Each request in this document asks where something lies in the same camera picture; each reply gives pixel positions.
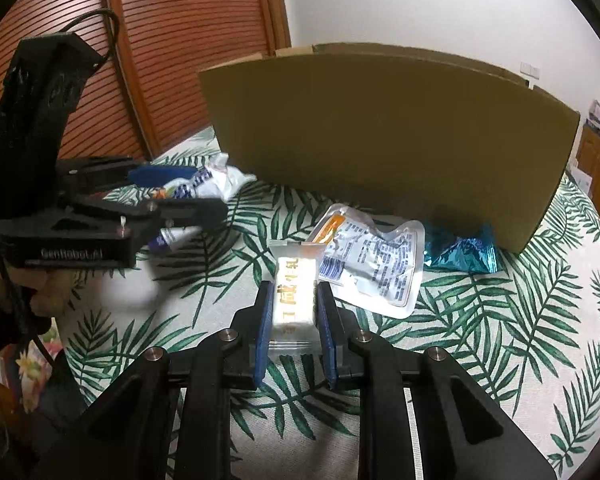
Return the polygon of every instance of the cardboard box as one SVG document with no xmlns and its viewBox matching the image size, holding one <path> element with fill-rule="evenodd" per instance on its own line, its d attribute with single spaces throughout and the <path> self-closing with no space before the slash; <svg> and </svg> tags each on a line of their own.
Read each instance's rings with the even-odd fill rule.
<svg viewBox="0 0 600 480">
<path fill-rule="evenodd" d="M 520 252 L 560 182 L 579 114 L 488 63 L 320 44 L 199 74 L 232 164 L 266 182 Z"/>
</svg>

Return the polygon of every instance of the white plastic package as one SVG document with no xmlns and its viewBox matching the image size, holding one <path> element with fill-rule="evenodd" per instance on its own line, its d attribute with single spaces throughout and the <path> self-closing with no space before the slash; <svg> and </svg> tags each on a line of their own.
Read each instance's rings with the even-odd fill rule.
<svg viewBox="0 0 600 480">
<path fill-rule="evenodd" d="M 383 233 L 368 214 L 334 204 L 308 241 L 327 245 L 318 278 L 331 283 L 336 298 L 397 319 L 414 311 L 424 264 L 420 222 Z"/>
<path fill-rule="evenodd" d="M 253 174 L 244 174 L 238 168 L 228 166 L 229 155 L 218 153 L 190 180 L 171 180 L 156 194 L 156 198 L 221 198 L 229 202 L 248 182 L 256 180 Z M 202 229 L 198 226 L 164 228 L 149 242 L 153 253 L 172 252 L 179 249 Z"/>
<path fill-rule="evenodd" d="M 276 259 L 269 351 L 319 352 L 315 287 L 325 248 L 323 244 L 269 241 L 269 249 Z"/>
</svg>

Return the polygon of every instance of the transparent plastic wrapper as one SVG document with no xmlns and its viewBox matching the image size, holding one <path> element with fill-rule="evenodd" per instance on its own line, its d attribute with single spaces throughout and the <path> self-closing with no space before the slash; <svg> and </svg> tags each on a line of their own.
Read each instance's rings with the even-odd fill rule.
<svg viewBox="0 0 600 480">
<path fill-rule="evenodd" d="M 427 225 L 424 263 L 432 269 L 463 270 L 471 274 L 498 272 L 498 253 L 491 228 L 483 227 L 477 237 L 461 238 Z"/>
<path fill-rule="evenodd" d="M 228 166 L 229 155 L 218 153 L 191 179 L 176 178 L 153 193 L 161 198 L 221 198 L 227 203 L 248 182 L 256 180 L 252 174 L 244 174 L 238 168 Z M 173 252 L 200 233 L 198 226 L 165 228 L 148 243 L 154 254 Z"/>
<path fill-rule="evenodd" d="M 336 298 L 403 319 L 414 311 L 418 298 L 424 238 L 418 221 L 383 233 L 368 214 L 334 204 L 308 241 L 327 245 L 318 278 L 331 283 Z"/>
<path fill-rule="evenodd" d="M 276 259 L 269 352 L 320 353 L 315 287 L 323 244 L 270 240 Z"/>
</svg>

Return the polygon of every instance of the teal shiny wrapper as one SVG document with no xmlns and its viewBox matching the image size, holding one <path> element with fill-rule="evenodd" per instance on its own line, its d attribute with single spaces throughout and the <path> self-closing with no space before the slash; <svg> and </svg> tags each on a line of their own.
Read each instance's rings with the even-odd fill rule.
<svg viewBox="0 0 600 480">
<path fill-rule="evenodd" d="M 427 267 L 471 274 L 498 272 L 498 254 L 490 226 L 484 226 L 475 238 L 461 238 L 431 225 L 426 225 L 425 231 Z"/>
</svg>

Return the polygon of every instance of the tablecloth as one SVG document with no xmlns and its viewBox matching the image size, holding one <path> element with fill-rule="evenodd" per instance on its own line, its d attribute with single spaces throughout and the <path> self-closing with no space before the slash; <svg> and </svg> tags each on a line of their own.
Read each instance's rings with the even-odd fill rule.
<svg viewBox="0 0 600 480">
<path fill-rule="evenodd" d="M 155 164 L 200 167 L 218 151 L 208 128 Z M 147 192 L 129 186 L 110 199 L 134 203 Z M 141 251 L 135 269 L 82 272 L 58 327 L 87 401 L 145 348 L 188 348 L 227 327 L 274 272 L 267 241 L 304 240 L 331 203 L 254 182 L 229 204 L 225 227 L 159 258 Z M 600 218 L 565 175 L 525 251 L 499 256 L 503 270 L 488 276 L 426 271 L 407 319 L 339 303 L 400 348 L 451 352 L 568 478 L 600 437 Z M 315 357 L 280 356 L 259 391 L 232 393 L 233 473 L 356 478 L 359 397 L 324 385 Z M 176 441 L 174 432 L 168 475 Z"/>
</svg>

